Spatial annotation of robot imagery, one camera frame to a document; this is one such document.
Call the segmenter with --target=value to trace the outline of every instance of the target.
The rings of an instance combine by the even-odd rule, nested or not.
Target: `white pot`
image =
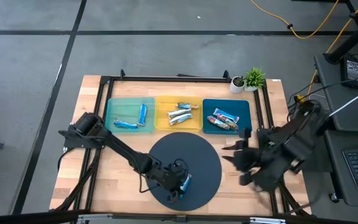
[[[238,93],[241,93],[241,92],[243,91],[245,84],[242,85],[242,86],[240,86],[240,87],[236,86],[236,85],[233,83],[233,80],[234,80],[235,78],[237,78],[237,77],[234,77],[234,78],[231,80],[229,89],[230,89],[230,92],[235,93],[235,94],[238,94]]]
[[[244,90],[245,91],[255,91],[255,90],[257,90],[258,88],[257,87],[254,87],[254,86],[247,86],[247,85],[245,85],[245,87],[244,87]]]

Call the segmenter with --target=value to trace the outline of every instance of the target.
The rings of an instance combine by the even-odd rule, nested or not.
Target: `yellow cable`
[[[282,18],[282,17],[280,17],[280,16],[278,16],[278,15],[275,15],[275,14],[273,14],[273,13],[271,13],[271,12],[268,12],[268,11],[266,11],[265,9],[262,9],[260,6],[258,6],[258,5],[254,2],[254,0],[250,0],[250,1],[251,1],[258,9],[260,9],[262,12],[264,12],[264,13],[266,13],[266,14],[268,14],[268,15],[271,15],[271,16],[273,16],[273,17],[276,17],[277,19],[280,19],[280,20],[283,21],[286,25],[290,25],[290,23],[287,22],[284,18]],[[332,9],[330,10],[330,12],[329,12],[328,15],[326,16],[326,18],[323,20],[323,22],[320,24],[320,26],[318,26],[318,28],[317,28],[313,33],[311,33],[309,36],[307,36],[307,37],[300,37],[298,34],[296,34],[296,32],[293,30],[293,28],[290,27],[291,31],[293,32],[293,35],[295,35],[295,37],[297,37],[297,38],[299,38],[299,39],[302,39],[302,40],[308,39],[308,38],[312,37],[313,35],[315,35],[315,33],[317,33],[317,31],[320,30],[320,28],[326,23],[327,19],[331,16],[331,14],[333,13],[333,11],[334,11],[336,5],[338,4],[338,2],[339,2],[339,0],[336,0],[334,6],[333,6]]]
[[[342,33],[345,31],[345,29],[348,27],[348,25],[351,23],[352,19],[349,19],[347,21],[347,23],[345,24],[345,26],[341,29],[341,31],[339,32],[338,36],[335,38],[334,42],[331,44],[331,46],[329,46],[328,50],[326,51],[326,53],[328,53],[332,47],[335,45],[335,43],[339,40],[340,36],[342,35]],[[314,74],[313,76],[311,77],[311,81],[310,81],[310,86],[309,86],[309,90],[308,90],[308,94],[310,94],[311,92],[311,86],[313,85],[313,82],[314,82],[314,78],[316,77],[317,75],[317,70],[314,71]]]

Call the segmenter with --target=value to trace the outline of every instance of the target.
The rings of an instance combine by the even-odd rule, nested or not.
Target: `dark blue tray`
[[[251,115],[249,111],[249,103],[245,100],[203,100],[203,132],[205,134],[238,134],[233,130],[223,130],[211,124],[206,118],[212,116],[215,109],[219,108],[234,116],[239,116],[237,122],[239,130],[249,128],[252,130]]]

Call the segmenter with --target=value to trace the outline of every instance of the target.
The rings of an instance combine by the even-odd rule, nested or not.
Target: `black circular platform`
[[[150,155],[160,160],[164,167],[175,159],[183,159],[188,166],[191,180],[186,194],[175,203],[168,202],[168,191],[162,187],[151,190],[153,196],[168,208],[190,211],[208,203],[218,191],[222,178],[219,156],[208,141],[191,133],[172,133],[155,143]],[[154,187],[155,182],[148,180]]]

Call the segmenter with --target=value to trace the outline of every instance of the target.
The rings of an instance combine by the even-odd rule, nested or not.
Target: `potted plant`
[[[245,91],[255,91],[256,89],[264,85],[264,75],[265,73],[261,68],[253,67],[251,70],[246,72],[245,81]]]
[[[244,77],[234,77],[230,83],[230,91],[232,93],[241,93],[245,86]]]

